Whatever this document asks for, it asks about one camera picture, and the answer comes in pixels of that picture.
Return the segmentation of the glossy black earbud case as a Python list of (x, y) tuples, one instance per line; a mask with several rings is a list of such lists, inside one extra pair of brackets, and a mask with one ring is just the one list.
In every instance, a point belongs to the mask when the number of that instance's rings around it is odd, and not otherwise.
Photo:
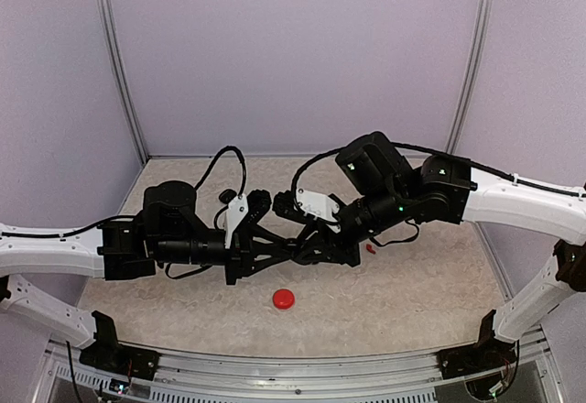
[(223, 204), (229, 204), (236, 196), (236, 192), (232, 189), (226, 189), (219, 195), (219, 201)]

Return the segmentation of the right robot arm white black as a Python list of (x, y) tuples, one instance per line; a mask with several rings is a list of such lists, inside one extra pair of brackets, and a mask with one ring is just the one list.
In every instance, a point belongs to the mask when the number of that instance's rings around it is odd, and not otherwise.
[(414, 169), (402, 143), (376, 131), (331, 156), (360, 198), (342, 206), (331, 196), (302, 190), (301, 166), (291, 181), (293, 208), (354, 245), (407, 221), (416, 224), (497, 223), (557, 238), (540, 272), (504, 306), (485, 318), (468, 360), (490, 368), (523, 333), (562, 301), (585, 290), (585, 190), (524, 180), (468, 158), (424, 148)]

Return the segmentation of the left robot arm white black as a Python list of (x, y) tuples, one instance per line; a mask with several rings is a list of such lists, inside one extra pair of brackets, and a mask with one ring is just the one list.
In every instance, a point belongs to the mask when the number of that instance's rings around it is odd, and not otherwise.
[(152, 277), (170, 265), (221, 266), (228, 281), (293, 256), (294, 243), (252, 224), (250, 198), (236, 193), (226, 226), (212, 229), (196, 214), (197, 189), (167, 180), (144, 192), (135, 215), (115, 215), (76, 230), (1, 227), (1, 311), (46, 327), (111, 371), (128, 361), (112, 318), (80, 310), (32, 285), (27, 274), (70, 274), (104, 280)]

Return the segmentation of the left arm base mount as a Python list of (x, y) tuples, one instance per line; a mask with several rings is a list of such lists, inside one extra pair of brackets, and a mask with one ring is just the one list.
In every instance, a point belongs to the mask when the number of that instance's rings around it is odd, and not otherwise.
[(80, 362), (106, 372), (152, 381), (160, 353), (155, 350), (122, 344), (114, 320), (97, 310), (91, 313), (95, 330), (92, 343), (81, 350)]

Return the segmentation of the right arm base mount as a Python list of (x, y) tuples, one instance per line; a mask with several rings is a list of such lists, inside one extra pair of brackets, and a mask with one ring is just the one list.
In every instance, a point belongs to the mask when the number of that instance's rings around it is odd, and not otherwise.
[(437, 352), (444, 380), (483, 373), (464, 383), (469, 395), (480, 402), (496, 402), (516, 379), (520, 359), (520, 343), (506, 343), (495, 338), (495, 310), (481, 321), (475, 343), (442, 349)]

